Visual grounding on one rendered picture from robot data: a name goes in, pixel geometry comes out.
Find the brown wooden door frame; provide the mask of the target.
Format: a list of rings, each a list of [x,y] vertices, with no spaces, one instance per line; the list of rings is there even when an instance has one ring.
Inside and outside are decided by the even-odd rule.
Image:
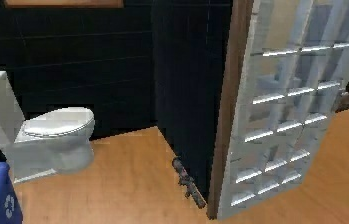
[[[225,68],[207,200],[207,217],[211,220],[217,218],[218,208],[221,202],[235,105],[254,1],[232,0],[230,28],[226,46]]]

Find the white toilet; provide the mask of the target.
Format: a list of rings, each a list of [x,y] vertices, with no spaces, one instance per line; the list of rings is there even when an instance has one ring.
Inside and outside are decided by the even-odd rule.
[[[16,184],[87,168],[94,159],[92,110],[63,107],[27,119],[0,70],[0,150]]]

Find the dark grey long tool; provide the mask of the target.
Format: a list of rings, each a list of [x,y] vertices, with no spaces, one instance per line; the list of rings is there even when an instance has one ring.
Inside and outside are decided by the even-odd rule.
[[[194,179],[187,173],[179,157],[175,157],[172,160],[172,166],[179,176],[178,184],[186,187],[185,197],[192,197],[197,207],[203,209],[206,206],[206,202],[198,192]]]

